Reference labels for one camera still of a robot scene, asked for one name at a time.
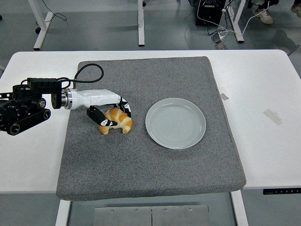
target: floor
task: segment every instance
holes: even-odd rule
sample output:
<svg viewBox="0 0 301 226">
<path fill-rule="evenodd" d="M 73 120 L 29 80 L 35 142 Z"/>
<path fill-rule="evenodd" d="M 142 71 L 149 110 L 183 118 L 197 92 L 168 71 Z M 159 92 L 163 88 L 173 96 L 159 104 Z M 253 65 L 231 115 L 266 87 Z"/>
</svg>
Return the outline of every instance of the floor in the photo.
<svg viewBox="0 0 301 226">
<path fill-rule="evenodd" d="M 54 12 L 60 12 L 67 21 L 55 17 L 44 40 L 41 51 L 72 50 L 187 50 L 215 49 L 207 29 L 194 25 L 194 8 L 187 0 L 148 0 L 144 7 L 145 46 L 138 47 L 136 0 L 44 0 Z M 234 8 L 240 3 L 235 0 Z M 253 18 L 244 33 L 244 43 L 237 43 L 232 32 L 224 37 L 228 49 L 281 49 L 289 53 L 301 42 L 301 19 L 290 11 L 292 0 L 281 0 L 269 11 L 273 25 L 265 25 Z M 43 16 L 48 9 L 38 0 Z M 0 65 L 6 67 L 12 55 L 19 51 L 33 51 L 37 39 L 36 19 L 27 1 L 0 0 Z M 246 6 L 239 25 L 244 29 L 256 9 Z M 299 76 L 301 75 L 301 48 L 290 56 Z M 301 195 L 262 195 L 260 190 L 242 192 L 250 226 L 301 225 Z M 212 225 L 235 225 L 233 210 L 229 208 L 229 194 L 200 195 L 189 198 L 209 205 Z M 171 201 L 135 200 L 136 203 L 182 203 L 177 197 Z M 85 224 L 81 219 L 93 217 L 93 207 L 132 202 L 112 201 L 74 203 L 70 225 Z M 55 194 L 0 194 L 1 225 L 54 225 L 59 200 Z"/>
</svg>

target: plate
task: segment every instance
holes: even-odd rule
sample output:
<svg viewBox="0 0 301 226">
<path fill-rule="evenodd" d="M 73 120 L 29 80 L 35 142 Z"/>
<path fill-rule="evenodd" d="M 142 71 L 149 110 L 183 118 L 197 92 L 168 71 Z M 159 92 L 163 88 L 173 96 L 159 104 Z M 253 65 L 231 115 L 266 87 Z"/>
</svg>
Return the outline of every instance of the plate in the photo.
<svg viewBox="0 0 301 226">
<path fill-rule="evenodd" d="M 154 141 L 170 149 L 194 146 L 206 130 L 202 111 L 181 98 L 167 98 L 155 103 L 146 114 L 145 125 Z"/>
</svg>

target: gray felt mat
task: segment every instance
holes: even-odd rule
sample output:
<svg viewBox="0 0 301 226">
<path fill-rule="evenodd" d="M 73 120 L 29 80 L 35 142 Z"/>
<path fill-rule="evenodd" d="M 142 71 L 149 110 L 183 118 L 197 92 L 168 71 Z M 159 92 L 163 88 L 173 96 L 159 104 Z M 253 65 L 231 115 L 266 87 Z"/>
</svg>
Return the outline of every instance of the gray felt mat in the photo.
<svg viewBox="0 0 301 226">
<path fill-rule="evenodd" d="M 88 62 L 81 62 L 79 68 Z M 108 89 L 126 99 L 133 126 L 127 134 L 111 129 L 102 135 L 86 108 L 69 117 L 56 189 L 59 198 L 88 201 L 123 197 L 230 192 L 246 184 L 207 57 L 98 61 L 105 75 L 79 90 Z M 99 77 L 87 67 L 78 79 Z M 148 135 L 145 116 L 159 100 L 178 97 L 198 106 L 206 132 L 196 145 L 171 150 Z M 106 112 L 111 106 L 98 107 Z"/>
</svg>

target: sneaker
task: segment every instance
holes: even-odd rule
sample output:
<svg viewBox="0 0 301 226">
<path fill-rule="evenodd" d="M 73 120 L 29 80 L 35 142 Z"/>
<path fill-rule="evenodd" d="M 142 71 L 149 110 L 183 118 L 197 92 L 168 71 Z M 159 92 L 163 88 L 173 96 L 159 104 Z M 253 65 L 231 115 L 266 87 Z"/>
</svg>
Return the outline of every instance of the sneaker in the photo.
<svg viewBox="0 0 301 226">
<path fill-rule="evenodd" d="M 254 15 L 259 17 L 261 22 L 263 22 L 264 24 L 272 24 L 274 23 L 273 18 L 270 16 L 269 11 L 265 10 L 263 13 L 262 12 L 264 9 L 256 9 L 254 11 Z"/>
<path fill-rule="evenodd" d="M 291 11 L 297 14 L 297 17 L 301 18 L 301 4 L 293 5 Z"/>
</svg>

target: tape piece on table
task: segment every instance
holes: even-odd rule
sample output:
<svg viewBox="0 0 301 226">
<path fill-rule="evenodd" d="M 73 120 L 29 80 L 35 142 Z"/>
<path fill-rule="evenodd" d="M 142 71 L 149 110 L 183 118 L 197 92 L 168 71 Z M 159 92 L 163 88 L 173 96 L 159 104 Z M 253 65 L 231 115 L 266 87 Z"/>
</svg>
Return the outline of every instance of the tape piece on table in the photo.
<svg viewBox="0 0 301 226">
<path fill-rule="evenodd" d="M 221 98 L 222 98 L 223 100 L 228 100 L 228 99 L 229 99 L 229 98 L 226 96 L 226 94 L 224 94 L 224 93 L 221 94 Z"/>
<path fill-rule="evenodd" d="M 282 119 L 276 115 L 274 112 L 272 112 L 270 109 L 263 112 L 266 116 L 268 116 L 273 122 L 275 122 L 277 125 L 282 124 Z"/>
</svg>

